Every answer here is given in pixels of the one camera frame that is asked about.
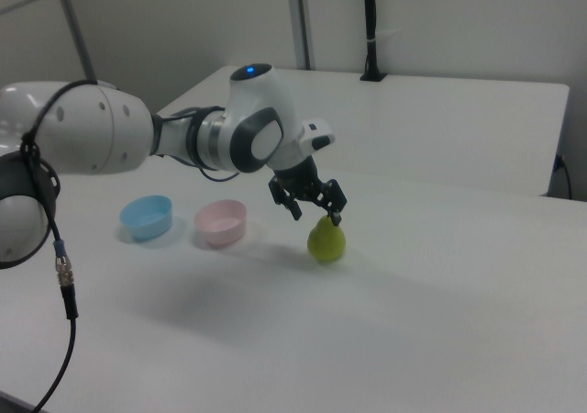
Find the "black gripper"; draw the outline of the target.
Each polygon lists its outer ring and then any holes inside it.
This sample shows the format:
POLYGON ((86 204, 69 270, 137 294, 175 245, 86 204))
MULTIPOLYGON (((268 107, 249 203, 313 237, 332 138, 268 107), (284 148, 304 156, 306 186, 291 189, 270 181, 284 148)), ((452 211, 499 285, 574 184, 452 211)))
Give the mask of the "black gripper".
POLYGON ((342 221, 342 210, 348 203, 342 188, 335 179, 322 183, 312 156, 292 168, 275 170, 269 181, 269 189, 274 203, 284 206, 295 221, 302 216, 296 199, 313 202, 327 212, 332 224, 338 227, 342 221))

